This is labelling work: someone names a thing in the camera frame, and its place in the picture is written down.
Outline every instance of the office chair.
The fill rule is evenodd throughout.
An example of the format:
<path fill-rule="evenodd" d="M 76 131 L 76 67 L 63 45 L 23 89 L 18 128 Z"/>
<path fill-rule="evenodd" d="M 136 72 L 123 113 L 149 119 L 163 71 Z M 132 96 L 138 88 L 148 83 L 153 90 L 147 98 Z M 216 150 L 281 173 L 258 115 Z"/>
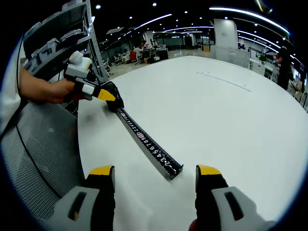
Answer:
<path fill-rule="evenodd" d="M 115 57 L 115 64 L 119 64 L 119 62 L 122 62 L 122 58 L 121 57 Z"/>
<path fill-rule="evenodd" d="M 142 54 L 140 54 L 140 56 L 137 56 L 137 61 L 136 61 L 135 65 L 141 64 L 141 58 L 142 58 Z"/>
<path fill-rule="evenodd" d="M 110 74 L 111 75 L 113 75 L 113 73 L 109 73 L 109 71 L 111 70 L 111 67 L 109 66 L 109 58 L 107 58 L 107 62 L 104 62 L 103 64 L 104 64 L 104 67 L 105 67 L 105 69 L 106 69 L 106 72 L 107 72 L 107 75 L 108 75 L 108 77 L 110 77 Z"/>

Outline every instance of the office desk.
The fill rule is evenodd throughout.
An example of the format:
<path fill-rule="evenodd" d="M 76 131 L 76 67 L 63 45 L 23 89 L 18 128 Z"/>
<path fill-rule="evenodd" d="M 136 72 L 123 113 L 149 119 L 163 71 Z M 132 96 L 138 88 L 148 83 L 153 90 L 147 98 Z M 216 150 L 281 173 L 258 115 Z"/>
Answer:
<path fill-rule="evenodd" d="M 308 154 L 308 116 L 289 93 L 248 69 L 194 56 L 147 65 L 113 82 L 125 110 L 184 164 L 174 180 L 165 180 L 106 102 L 80 101 L 85 177 L 115 166 L 115 231 L 188 230 L 196 218 L 197 164 L 219 169 L 264 219 L 285 213 Z"/>
<path fill-rule="evenodd" d="M 150 58 L 152 51 L 151 50 L 143 50 L 143 51 L 140 51 L 140 54 L 142 54 L 143 58 Z"/>

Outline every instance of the ceiling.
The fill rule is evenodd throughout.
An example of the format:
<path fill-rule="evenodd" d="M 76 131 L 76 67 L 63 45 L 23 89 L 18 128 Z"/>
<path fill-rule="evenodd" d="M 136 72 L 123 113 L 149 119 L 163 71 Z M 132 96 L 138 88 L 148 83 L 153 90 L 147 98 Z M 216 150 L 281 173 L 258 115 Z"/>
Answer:
<path fill-rule="evenodd" d="M 210 21 L 213 22 L 214 18 L 228 17 L 228 19 L 234 20 L 238 30 L 246 31 L 252 34 L 256 31 L 256 34 L 260 37 L 266 38 L 272 42 L 278 41 L 280 45 L 283 43 L 282 37 L 276 33 L 283 36 L 285 36 L 286 33 L 267 22 L 241 13 L 211 11 L 209 10 L 209 7 L 220 6 L 246 10 L 260 14 L 274 22 L 277 22 L 290 31 L 292 36 L 289 37 L 289 40 L 294 44 L 294 47 L 291 46 L 292 53 L 296 53 L 296 57 L 301 62 L 306 64 L 306 37 L 304 36 L 305 31 L 303 30 L 303 24 L 305 23 L 304 15 L 306 12 L 303 3 L 300 3 L 299 0 L 293 0 L 290 2 L 282 2 L 277 0 L 262 1 L 263 2 L 261 2 L 261 4 L 263 9 L 266 9 L 267 11 L 269 9 L 273 9 L 270 14 L 262 13 L 256 3 L 256 0 L 190 0 L 185 1 L 182 4 L 178 0 L 91 0 L 91 11 L 92 15 L 95 16 L 94 28 L 98 42 L 103 42 L 107 39 L 108 41 L 105 43 L 106 45 L 116 41 L 119 37 L 122 37 L 123 33 L 131 31 L 131 29 L 129 29 L 130 27 L 140 26 L 143 23 L 170 13 L 172 15 L 169 17 L 149 23 L 137 30 L 132 30 L 130 35 L 132 38 L 140 36 L 142 32 L 147 30 L 147 28 L 153 31 L 164 31 L 163 28 L 168 30 L 176 28 L 176 26 L 188 27 L 192 26 L 192 23 L 193 26 L 211 26 Z M 40 9 L 40 11 L 37 11 L 35 14 L 27 14 L 28 20 L 25 22 L 25 25 L 30 28 L 34 23 L 43 21 L 51 14 L 60 11 L 61 6 L 66 2 L 67 0 L 38 1 L 36 3 L 36 8 Z M 101 5 L 99 10 L 95 8 L 97 4 Z M 26 8 L 31 8 L 32 5 L 30 4 L 29 6 L 29 1 L 27 1 L 27 4 L 24 3 L 24 6 Z M 234 18 L 258 23 L 259 25 L 270 28 L 276 33 L 259 25 L 254 26 L 253 23 Z M 110 29 L 115 29 L 118 26 L 123 27 L 123 29 L 119 32 L 113 33 L 112 35 L 106 34 Z M 254 39 L 254 37 L 250 35 L 245 35 L 245 37 Z"/>

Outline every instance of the ceiling light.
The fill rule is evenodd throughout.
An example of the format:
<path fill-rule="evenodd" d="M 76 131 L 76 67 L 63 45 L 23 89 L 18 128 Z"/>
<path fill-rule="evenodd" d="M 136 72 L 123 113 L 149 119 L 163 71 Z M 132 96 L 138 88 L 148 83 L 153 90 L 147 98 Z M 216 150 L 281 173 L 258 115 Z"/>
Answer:
<path fill-rule="evenodd" d="M 278 45 L 276 45 L 275 43 L 273 43 L 273 42 L 271 42 L 271 41 L 268 41 L 267 39 L 262 38 L 262 37 L 260 37 L 260 36 L 258 36 L 258 35 L 254 35 L 254 34 L 251 34 L 251 33 L 245 32 L 245 31 L 241 31 L 241 30 L 238 30 L 237 32 L 241 32 L 241 33 L 244 33 L 244 34 L 248 34 L 248 35 L 254 36 L 254 37 L 258 38 L 258 39 L 262 39 L 262 40 L 264 40 L 264 41 L 266 41 L 266 42 L 268 42 L 268 43 L 270 43 L 270 44 L 272 44 L 272 45 L 274 45 L 274 46 L 276 46 L 276 47 L 278 47 L 278 48 L 280 49 L 280 46 L 278 46 Z"/>
<path fill-rule="evenodd" d="M 262 42 L 254 41 L 254 40 L 252 40 L 252 39 L 245 38 L 245 37 L 243 37 L 243 36 L 239 36 L 239 37 L 240 37 L 240 38 L 242 38 L 242 39 L 246 39 L 246 40 L 250 40 L 250 41 L 253 41 L 253 42 L 259 43 L 259 44 L 261 44 L 262 46 L 265 46 L 266 48 L 269 48 L 269 49 L 271 49 L 272 51 L 275 51 L 276 53 L 278 53 L 278 51 L 276 51 L 276 50 L 275 50 L 275 49 L 273 49 L 272 47 L 269 47 L 269 46 L 267 46 L 267 45 L 263 44 Z"/>
<path fill-rule="evenodd" d="M 165 32 L 168 32 L 171 30 L 181 30 L 181 29 L 191 29 L 191 28 L 214 28 L 214 27 L 213 26 L 190 26 L 190 27 L 181 27 L 181 28 L 176 28 L 176 29 L 165 30 Z"/>
<path fill-rule="evenodd" d="M 188 32 L 185 32 L 185 33 L 202 33 L 202 31 L 188 31 Z"/>
<path fill-rule="evenodd" d="M 166 14 L 166 15 L 164 15 L 164 16 L 161 16 L 161 17 L 159 17 L 159 18 L 153 19 L 153 20 L 151 20 L 151 21 L 149 21 L 149 22 L 146 22 L 146 23 L 140 25 L 139 27 L 136 27 L 134 30 L 136 30 L 136 29 L 138 29 L 138 28 L 140 28 L 140 27 L 142 27 L 142 26 L 144 26 L 144 25 L 147 25 L 147 24 L 149 24 L 149 23 L 151 23 L 151 22 L 154 22 L 154 21 L 156 21 L 156 20 L 169 17 L 169 16 L 171 16 L 171 15 L 172 15 L 172 14 L 170 13 L 170 14 Z"/>
<path fill-rule="evenodd" d="M 289 31 L 287 31 L 285 28 L 283 28 L 281 25 L 277 24 L 276 22 L 266 18 L 266 17 L 263 17 L 261 15 L 258 15 L 256 13 L 252 13 L 252 12 L 248 12 L 248 11 L 242 11 L 242 10 L 237 10 L 237 9 L 232 9 L 232 8 L 223 8 L 223 7 L 210 7 L 209 8 L 210 10 L 214 10 L 214 11 L 232 11 L 232 12 L 237 12 L 237 13 L 244 13 L 244 14 L 247 14 L 247 15 L 250 15 L 250 16 L 253 16 L 255 18 L 259 18 L 263 21 L 266 21 L 276 27 L 278 27 L 279 29 L 283 30 L 284 32 L 290 34 Z"/>

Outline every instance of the gray mesh chair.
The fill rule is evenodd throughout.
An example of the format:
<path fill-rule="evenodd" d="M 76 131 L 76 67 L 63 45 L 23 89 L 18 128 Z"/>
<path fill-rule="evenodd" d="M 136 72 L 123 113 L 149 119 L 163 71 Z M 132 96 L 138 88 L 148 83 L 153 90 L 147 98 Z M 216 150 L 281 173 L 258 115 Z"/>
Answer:
<path fill-rule="evenodd" d="M 60 105 L 28 103 L 18 121 L 21 137 L 46 181 L 62 197 L 84 180 L 77 118 Z M 1 141 L 9 178 L 31 215 L 43 223 L 59 201 L 26 153 L 16 127 Z"/>

